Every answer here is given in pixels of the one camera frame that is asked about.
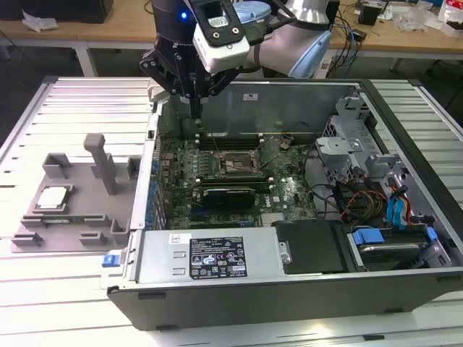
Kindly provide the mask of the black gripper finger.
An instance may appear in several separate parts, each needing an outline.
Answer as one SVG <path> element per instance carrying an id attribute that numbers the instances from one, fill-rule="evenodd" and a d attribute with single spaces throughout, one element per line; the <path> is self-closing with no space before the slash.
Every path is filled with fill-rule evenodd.
<path id="1" fill-rule="evenodd" d="M 202 99 L 218 95 L 237 76 L 237 70 L 225 70 L 217 74 L 197 74 L 197 119 L 202 116 Z"/>
<path id="2" fill-rule="evenodd" d="M 147 52 L 140 68 L 171 95 L 180 95 L 187 99 L 193 119 L 197 119 L 197 96 L 193 81 L 187 69 L 186 59 L 179 49 L 165 57 L 160 51 Z"/>

